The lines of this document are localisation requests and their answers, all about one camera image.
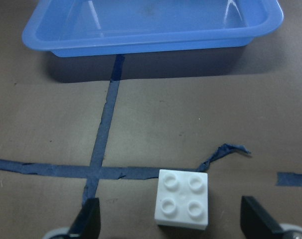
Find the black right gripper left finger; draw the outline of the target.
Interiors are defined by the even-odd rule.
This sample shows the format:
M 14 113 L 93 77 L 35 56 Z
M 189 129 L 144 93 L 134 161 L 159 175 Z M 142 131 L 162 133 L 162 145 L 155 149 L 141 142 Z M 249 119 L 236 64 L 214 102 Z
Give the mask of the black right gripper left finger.
M 97 239 L 101 230 L 100 201 L 88 199 L 67 232 L 68 239 Z

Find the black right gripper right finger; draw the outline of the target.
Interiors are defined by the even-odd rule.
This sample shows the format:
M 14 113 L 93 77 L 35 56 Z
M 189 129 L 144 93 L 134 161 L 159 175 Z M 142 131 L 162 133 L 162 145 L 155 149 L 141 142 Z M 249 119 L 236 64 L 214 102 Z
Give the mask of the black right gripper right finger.
M 281 239 L 284 230 L 253 196 L 242 196 L 240 227 L 247 239 Z

